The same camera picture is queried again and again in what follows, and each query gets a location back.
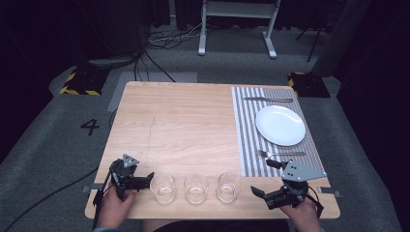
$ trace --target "fork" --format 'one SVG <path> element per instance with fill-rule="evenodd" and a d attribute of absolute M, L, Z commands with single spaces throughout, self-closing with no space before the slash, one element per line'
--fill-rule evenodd
<path fill-rule="evenodd" d="M 257 150 L 257 153 L 263 158 L 269 158 L 271 156 L 304 156 L 306 154 L 304 152 L 270 153 L 262 150 Z"/>

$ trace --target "knife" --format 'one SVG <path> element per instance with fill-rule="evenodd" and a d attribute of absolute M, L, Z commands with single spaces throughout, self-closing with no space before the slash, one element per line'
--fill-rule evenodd
<path fill-rule="evenodd" d="M 268 99 L 263 97 L 244 98 L 246 101 L 265 101 L 265 102 L 293 102 L 293 99 Z"/>

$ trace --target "gray floor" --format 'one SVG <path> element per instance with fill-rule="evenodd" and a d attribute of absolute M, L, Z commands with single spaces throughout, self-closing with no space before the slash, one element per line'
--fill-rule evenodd
<path fill-rule="evenodd" d="M 300 31 L 274 31 L 278 58 L 269 58 L 261 30 L 226 30 L 209 34 L 205 56 L 198 56 L 193 38 L 172 49 L 148 49 L 153 60 L 169 73 L 197 73 L 203 83 L 287 85 L 291 72 L 308 72 L 326 43 L 321 37 L 307 62 L 314 33 L 299 41 Z M 161 71 L 142 56 L 149 73 Z M 139 62 L 139 72 L 145 67 Z M 0 229 L 5 229 L 30 206 L 60 187 L 84 176 L 99 165 L 110 131 L 108 106 L 122 72 L 112 70 L 101 96 L 60 95 L 73 68 L 50 83 L 54 98 L 21 136 L 0 166 Z M 401 231 L 389 192 L 369 163 L 337 99 L 339 83 L 324 78 L 329 99 L 299 98 L 317 150 L 331 185 L 342 193 L 337 199 L 338 219 L 322 219 L 327 231 Z M 91 119 L 100 127 L 91 136 L 80 126 Z M 93 183 L 95 173 L 49 197 L 22 217 L 10 231 L 90 231 L 92 220 L 84 215 L 87 195 L 81 187 Z M 139 231 L 138 220 L 127 220 L 125 231 Z"/>

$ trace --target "silver cutlery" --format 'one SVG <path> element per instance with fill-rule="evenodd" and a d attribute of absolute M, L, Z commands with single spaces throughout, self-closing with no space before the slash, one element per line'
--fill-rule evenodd
<path fill-rule="evenodd" d="M 259 156 L 263 158 L 269 158 L 271 156 L 304 156 L 304 152 L 284 152 L 284 153 L 270 153 L 261 150 L 257 150 Z"/>
<path fill-rule="evenodd" d="M 246 101 L 264 101 L 264 102 L 293 102 L 293 99 L 269 99 L 263 97 L 244 98 Z"/>

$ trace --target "floor mat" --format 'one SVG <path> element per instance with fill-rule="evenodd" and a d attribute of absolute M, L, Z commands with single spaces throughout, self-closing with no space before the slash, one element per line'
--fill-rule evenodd
<path fill-rule="evenodd" d="M 306 98 L 330 98 L 328 89 L 321 77 L 311 72 L 292 72 L 287 76 L 289 86 L 296 96 Z"/>
<path fill-rule="evenodd" d="M 168 73 L 175 82 L 183 83 L 197 83 L 197 73 L 196 72 L 169 72 Z M 163 72 L 149 72 L 140 73 L 137 77 L 137 81 L 155 81 L 155 82 L 172 82 L 172 80 Z M 124 88 L 126 87 L 127 82 L 135 81 L 135 76 L 133 72 L 122 72 L 120 79 L 118 80 L 117 87 L 115 92 L 112 95 L 111 102 L 108 105 L 107 111 L 113 112 L 118 108 L 120 104 L 121 97 L 123 96 Z"/>

